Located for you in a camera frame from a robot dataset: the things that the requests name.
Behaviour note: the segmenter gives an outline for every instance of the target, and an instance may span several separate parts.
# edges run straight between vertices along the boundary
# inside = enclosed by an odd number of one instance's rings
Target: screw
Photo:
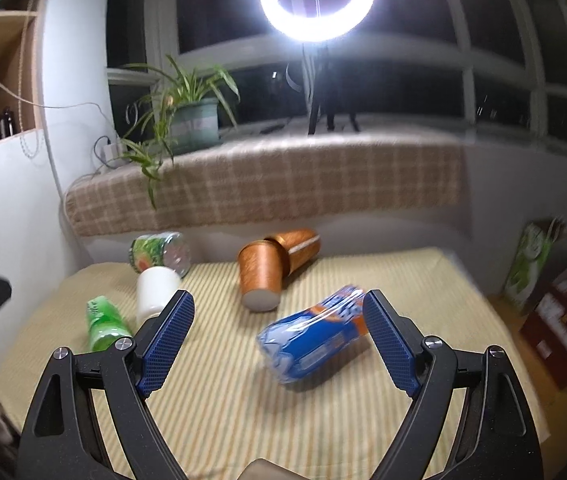
[[[68,349],[65,346],[60,346],[52,353],[52,357],[59,360],[63,359],[67,355],[68,355]]]
[[[121,339],[117,339],[114,346],[117,350],[127,350],[132,346],[132,339],[129,337],[122,337]]]
[[[505,357],[505,350],[503,350],[503,348],[501,348],[500,346],[493,346],[492,348],[490,348],[490,355],[492,355],[492,357],[500,359],[502,357]]]
[[[425,345],[428,348],[441,348],[441,346],[443,345],[443,341],[441,341],[441,339],[439,339],[438,337],[431,335],[429,337],[425,338]]]

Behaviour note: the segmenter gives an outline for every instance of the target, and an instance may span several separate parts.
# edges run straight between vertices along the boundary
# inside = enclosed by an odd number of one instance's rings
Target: stacked cups
[[[137,280],[137,328],[161,314],[180,288],[179,274],[169,267],[144,270]]]
[[[255,312],[277,308],[282,280],[317,255],[321,238],[311,229],[300,229],[257,240],[238,255],[241,303]]]

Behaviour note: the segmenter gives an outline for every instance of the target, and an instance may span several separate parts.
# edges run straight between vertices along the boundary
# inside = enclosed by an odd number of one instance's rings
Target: blue object
[[[354,285],[344,286],[321,303],[272,323],[257,336],[257,345],[281,383],[311,374],[367,333],[364,294]]]
[[[194,298],[189,292],[183,292],[143,355],[143,374],[137,384],[143,399],[163,386],[193,320]]]
[[[366,294],[363,300],[363,318],[392,382],[410,397],[416,397],[421,384],[415,371],[415,355],[387,311],[372,294]]]

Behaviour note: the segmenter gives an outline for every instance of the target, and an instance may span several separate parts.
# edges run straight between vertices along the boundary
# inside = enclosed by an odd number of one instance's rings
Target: tripod
[[[319,109],[326,114],[327,130],[333,132],[335,130],[335,114],[337,113],[337,104],[340,99],[337,82],[335,81],[334,68],[330,62],[327,47],[319,51],[319,68],[315,75],[315,88],[312,95],[312,107],[310,110],[310,127],[308,135],[314,135],[319,122]],[[361,128],[357,122],[357,114],[352,109],[348,112],[350,124],[355,132],[360,132]]]

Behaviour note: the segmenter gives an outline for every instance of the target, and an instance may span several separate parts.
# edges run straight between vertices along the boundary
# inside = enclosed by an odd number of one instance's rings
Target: copper cup
[[[257,240],[238,256],[241,303],[255,312],[274,310],[281,300],[282,267],[277,246]]]
[[[312,229],[297,229],[265,239],[277,244],[284,278],[317,256],[321,249],[321,237]]]

